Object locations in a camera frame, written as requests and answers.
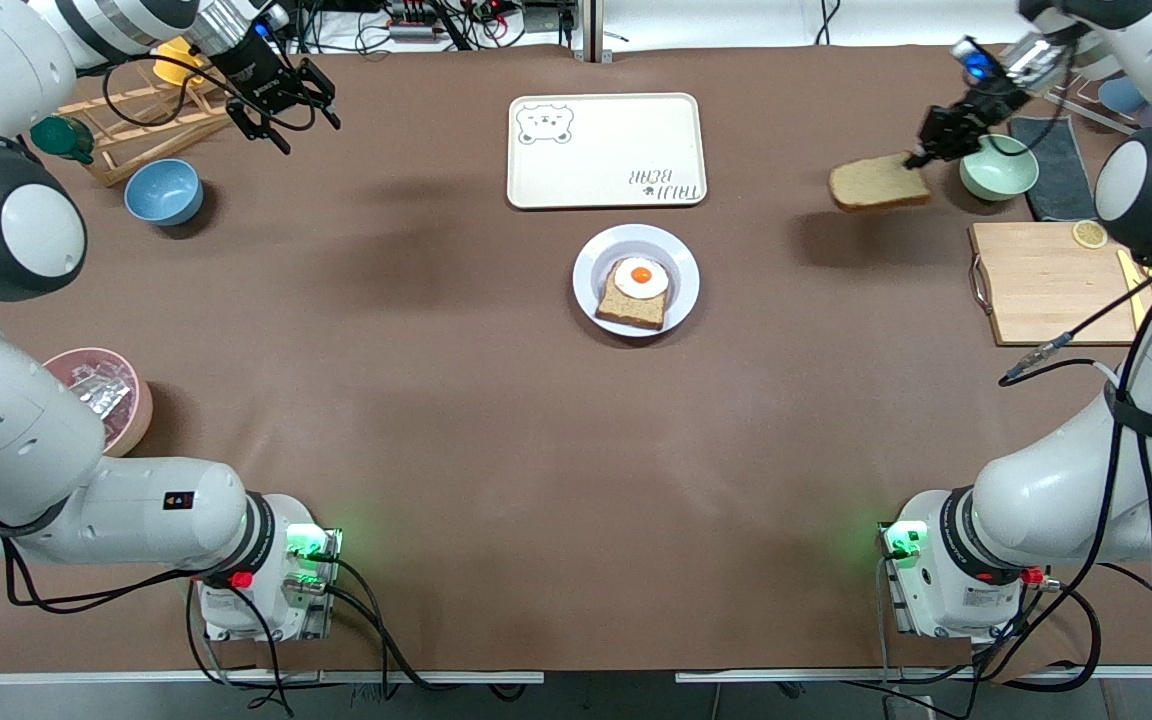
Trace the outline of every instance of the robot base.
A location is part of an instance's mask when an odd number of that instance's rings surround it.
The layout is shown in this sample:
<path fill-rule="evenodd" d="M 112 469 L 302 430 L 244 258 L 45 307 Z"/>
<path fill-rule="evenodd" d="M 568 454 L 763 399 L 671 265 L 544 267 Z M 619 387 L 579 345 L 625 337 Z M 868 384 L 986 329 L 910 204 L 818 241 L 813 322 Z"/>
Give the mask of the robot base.
<path fill-rule="evenodd" d="M 274 511 L 274 533 L 265 564 L 252 574 L 250 588 L 242 591 L 270 623 L 270 634 L 275 641 L 320 639 L 328 635 L 332 617 L 329 594 L 317 594 L 305 589 L 285 588 L 283 579 L 313 575 L 321 583 L 335 582 L 338 566 L 334 562 L 312 562 L 288 551 L 288 528 L 312 525 L 314 518 L 301 501 L 286 495 L 266 495 L 265 502 Z M 326 543 L 320 555 L 338 558 L 340 553 L 340 530 L 325 530 Z M 228 588 L 207 588 L 199 584 L 202 619 L 206 621 L 207 638 L 214 641 L 257 639 L 265 641 L 265 630 L 253 623 L 251 609 Z"/>
<path fill-rule="evenodd" d="M 948 497 L 942 488 L 919 493 L 905 503 L 900 520 L 882 530 L 884 551 L 918 551 L 888 562 L 896 626 L 901 632 L 990 644 L 1016 614 L 1020 583 L 991 585 L 960 570 L 941 536 Z"/>

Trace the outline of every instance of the gray floor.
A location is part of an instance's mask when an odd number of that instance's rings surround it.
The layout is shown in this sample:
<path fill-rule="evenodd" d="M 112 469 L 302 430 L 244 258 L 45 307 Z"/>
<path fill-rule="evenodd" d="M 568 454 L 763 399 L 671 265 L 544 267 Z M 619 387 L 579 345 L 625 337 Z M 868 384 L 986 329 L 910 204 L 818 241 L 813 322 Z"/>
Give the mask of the gray floor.
<path fill-rule="evenodd" d="M 967 688 L 929 689 L 947 711 L 961 712 Z M 247 711 L 252 694 L 204 683 L 0 687 L 0 719 L 221 720 L 282 719 L 279 707 Z M 552 673 L 522 700 L 506 705 L 486 688 L 425 694 L 403 688 L 393 702 L 351 698 L 349 688 L 293 694 L 297 717 L 313 720 L 708 720 L 714 685 L 679 685 L 667 673 Z M 788 700 L 772 684 L 726 684 L 723 720 L 881 720 L 882 696 L 838 683 L 805 684 Z M 1089 683 L 1073 694 L 1024 694 L 984 687 L 973 720 L 1152 720 L 1152 682 Z"/>

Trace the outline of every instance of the pink bowl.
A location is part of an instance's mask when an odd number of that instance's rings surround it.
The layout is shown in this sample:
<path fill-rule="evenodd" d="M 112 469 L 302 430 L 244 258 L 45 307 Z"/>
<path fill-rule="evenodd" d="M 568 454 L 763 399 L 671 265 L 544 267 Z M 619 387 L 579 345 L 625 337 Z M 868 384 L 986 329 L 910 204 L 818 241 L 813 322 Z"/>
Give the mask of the pink bowl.
<path fill-rule="evenodd" d="M 122 355 L 105 350 L 104 347 L 79 347 L 78 350 L 61 353 L 41 365 L 63 382 L 65 387 L 69 387 L 79 379 L 74 377 L 74 370 L 100 363 L 118 366 L 119 377 L 132 388 L 132 392 L 114 407 L 113 414 L 105 418 L 105 455 L 122 457 L 145 437 L 146 430 L 150 429 L 150 416 L 154 415 L 154 400 L 150 396 L 150 386 L 136 372 L 132 364 Z"/>

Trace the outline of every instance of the yellow cup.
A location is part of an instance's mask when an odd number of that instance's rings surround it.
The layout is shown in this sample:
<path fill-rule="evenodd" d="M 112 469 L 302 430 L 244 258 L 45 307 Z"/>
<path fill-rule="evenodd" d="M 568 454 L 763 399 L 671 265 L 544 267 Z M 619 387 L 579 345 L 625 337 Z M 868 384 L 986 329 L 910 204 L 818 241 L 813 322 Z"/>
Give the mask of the yellow cup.
<path fill-rule="evenodd" d="M 189 44 L 188 41 L 184 41 L 183 37 L 177 37 L 175 40 L 168 40 L 165 41 L 164 45 L 159 45 L 159 55 L 182 61 L 182 63 L 187 63 L 192 68 L 202 67 L 202 59 L 197 55 L 189 54 Z M 159 76 L 159 79 L 162 82 L 169 82 L 172 85 L 180 88 L 180 83 L 184 82 L 184 76 L 189 74 L 189 70 L 180 67 L 180 65 L 165 63 L 162 60 L 157 60 L 154 62 L 154 74 L 156 76 Z M 189 78 L 189 85 L 202 85 L 202 76 L 192 76 Z"/>

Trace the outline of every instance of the fried egg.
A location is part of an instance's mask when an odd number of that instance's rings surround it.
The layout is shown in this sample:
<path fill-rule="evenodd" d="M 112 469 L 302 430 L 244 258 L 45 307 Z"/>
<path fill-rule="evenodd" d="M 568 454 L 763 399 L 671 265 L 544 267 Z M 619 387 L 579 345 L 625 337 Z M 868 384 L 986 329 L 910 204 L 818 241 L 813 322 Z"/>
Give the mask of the fried egg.
<path fill-rule="evenodd" d="M 662 266 L 646 258 L 622 260 L 612 282 L 616 283 L 617 290 L 635 300 L 649 300 L 669 287 L 669 279 L 664 274 Z"/>

